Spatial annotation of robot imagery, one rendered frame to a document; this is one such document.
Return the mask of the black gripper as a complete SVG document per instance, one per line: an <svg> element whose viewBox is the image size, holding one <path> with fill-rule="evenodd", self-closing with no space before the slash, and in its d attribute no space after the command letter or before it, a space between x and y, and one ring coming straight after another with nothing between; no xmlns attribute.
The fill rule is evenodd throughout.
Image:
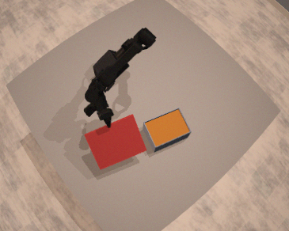
<svg viewBox="0 0 289 231"><path fill-rule="evenodd" d="M98 108L100 110L99 112L97 112L99 119L104 120L104 122L106 123L108 128L110 128L111 127L111 119L112 119L112 116L114 116L114 114L113 114L112 109L109 108L109 106L108 106L105 94L103 93L102 95L100 95L98 97L98 100L94 103L96 103L96 105L98 106ZM102 110L104 110L104 111L102 111Z"/></svg>

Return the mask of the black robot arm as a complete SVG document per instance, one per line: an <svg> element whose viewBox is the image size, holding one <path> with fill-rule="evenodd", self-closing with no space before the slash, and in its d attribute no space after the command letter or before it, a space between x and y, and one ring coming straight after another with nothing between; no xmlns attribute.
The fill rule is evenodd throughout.
<svg viewBox="0 0 289 231"><path fill-rule="evenodd" d="M98 106L94 102L97 101L100 95L102 95L104 92L106 93L112 88L112 85L114 85L118 72L137 53L140 53L142 50L146 50L147 48L152 46L153 43L156 41L157 37L152 32L150 32L147 28L142 28L140 30L141 31L139 33L137 32L133 38L130 38L128 39L127 42L124 42L124 44L127 47L125 45L123 46L122 44L121 48L117 52L113 53L118 58L118 60L116 60L111 66L107 66L104 71L102 69L102 71L94 79L92 79L89 85L90 88L86 91L86 94L85 94L85 99L91 103L87 107L84 108L84 113L86 115L88 114L87 115L88 117L90 117L93 114L93 110L94 112L100 111ZM142 41L142 42L139 42L139 41ZM142 46L143 44L146 46L143 47ZM99 81L97 80L97 77ZM108 88L105 88L106 86L108 86ZM99 92L99 89L100 89L100 92ZM87 109L88 107L89 109Z"/></svg>

